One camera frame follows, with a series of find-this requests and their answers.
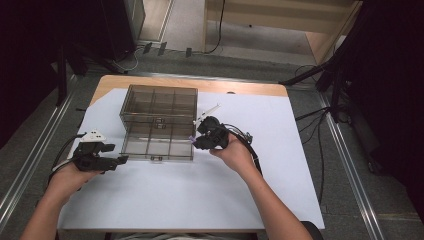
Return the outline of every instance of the person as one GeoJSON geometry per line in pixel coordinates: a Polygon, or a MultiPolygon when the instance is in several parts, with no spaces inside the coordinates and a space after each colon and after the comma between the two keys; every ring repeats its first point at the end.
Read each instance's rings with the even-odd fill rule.
{"type": "MultiPolygon", "coordinates": [[[[221,158],[245,181],[269,239],[312,239],[303,224],[266,183],[256,169],[249,151],[235,136],[229,134],[229,143],[225,149],[212,149],[210,153],[221,158]]],[[[20,239],[54,239],[61,208],[74,192],[97,174],[99,172],[80,172],[73,163],[58,171],[51,179],[20,239]]]]}

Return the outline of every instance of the white background surface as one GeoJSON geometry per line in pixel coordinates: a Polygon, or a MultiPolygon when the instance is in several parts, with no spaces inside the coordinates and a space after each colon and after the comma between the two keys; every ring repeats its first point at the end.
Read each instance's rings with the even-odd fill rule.
{"type": "MultiPolygon", "coordinates": [[[[88,110],[80,133],[98,129],[116,144],[126,89],[114,89],[88,110]]],[[[213,113],[253,136],[265,180],[300,220],[324,228],[288,97],[199,92],[198,116],[213,113]]],[[[220,159],[195,149],[191,163],[128,161],[92,179],[63,208],[58,229],[108,231],[256,230],[263,224],[246,184],[220,159]]]]}

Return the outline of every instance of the clear plastic box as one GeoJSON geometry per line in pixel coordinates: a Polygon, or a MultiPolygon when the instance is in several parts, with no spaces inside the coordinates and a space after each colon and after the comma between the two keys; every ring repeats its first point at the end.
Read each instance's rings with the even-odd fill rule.
{"type": "Polygon", "coordinates": [[[120,117],[122,153],[140,159],[193,160],[197,89],[130,85],[120,117]]]}

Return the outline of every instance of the metal bar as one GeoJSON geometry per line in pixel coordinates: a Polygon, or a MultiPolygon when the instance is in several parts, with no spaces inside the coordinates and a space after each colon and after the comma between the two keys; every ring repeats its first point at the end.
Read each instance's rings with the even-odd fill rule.
{"type": "MultiPolygon", "coordinates": [[[[329,101],[323,93],[319,93],[321,105],[329,107],[329,101]]],[[[327,115],[327,123],[330,127],[331,134],[339,151],[343,167],[345,168],[350,186],[352,187],[353,194],[356,198],[359,210],[361,211],[362,218],[364,219],[365,226],[372,240],[384,240],[384,234],[374,212],[374,208],[370,199],[362,185],[362,181],[356,171],[355,164],[349,153],[348,147],[344,141],[342,132],[338,124],[333,121],[333,118],[327,115]]]]}
{"type": "Polygon", "coordinates": [[[32,175],[34,174],[41,157],[44,154],[48,144],[50,143],[56,129],[61,122],[63,116],[65,115],[66,110],[69,107],[72,98],[75,95],[75,88],[77,86],[78,80],[75,75],[72,75],[69,80],[70,93],[65,98],[63,104],[53,111],[52,116],[46,124],[46,127],[41,132],[40,136],[37,139],[34,147],[32,148],[30,154],[25,160],[21,170],[7,191],[6,195],[1,201],[0,204],[0,234],[3,232],[7,222],[10,219],[16,205],[18,204],[23,192],[28,186],[29,181],[31,180],[32,175]]]}

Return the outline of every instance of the robotic hand controller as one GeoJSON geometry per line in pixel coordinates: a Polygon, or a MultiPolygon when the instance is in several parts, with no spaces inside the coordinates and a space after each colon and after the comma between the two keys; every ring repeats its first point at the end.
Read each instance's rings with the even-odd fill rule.
{"type": "Polygon", "coordinates": [[[247,150],[249,150],[256,169],[258,169],[258,171],[262,174],[258,155],[250,145],[252,143],[253,137],[249,133],[243,133],[240,131],[240,129],[232,125],[222,124],[218,121],[217,118],[212,116],[207,116],[205,118],[201,117],[199,118],[199,121],[200,125],[197,128],[197,131],[201,134],[201,136],[197,137],[196,139],[193,137],[190,138],[194,147],[204,150],[214,149],[217,146],[220,146],[222,149],[225,149],[228,146],[228,134],[233,134],[241,143],[243,143],[247,150]]]}
{"type": "Polygon", "coordinates": [[[193,146],[197,149],[214,149],[217,146],[226,148],[228,146],[229,130],[224,124],[220,124],[218,119],[212,116],[206,117],[197,128],[197,131],[202,134],[194,141],[193,146]]]}
{"type": "Polygon", "coordinates": [[[73,162],[80,171],[109,171],[115,170],[118,165],[125,164],[128,156],[118,158],[100,157],[99,152],[111,152],[114,144],[104,144],[106,138],[96,130],[86,133],[75,149],[73,162]]]}

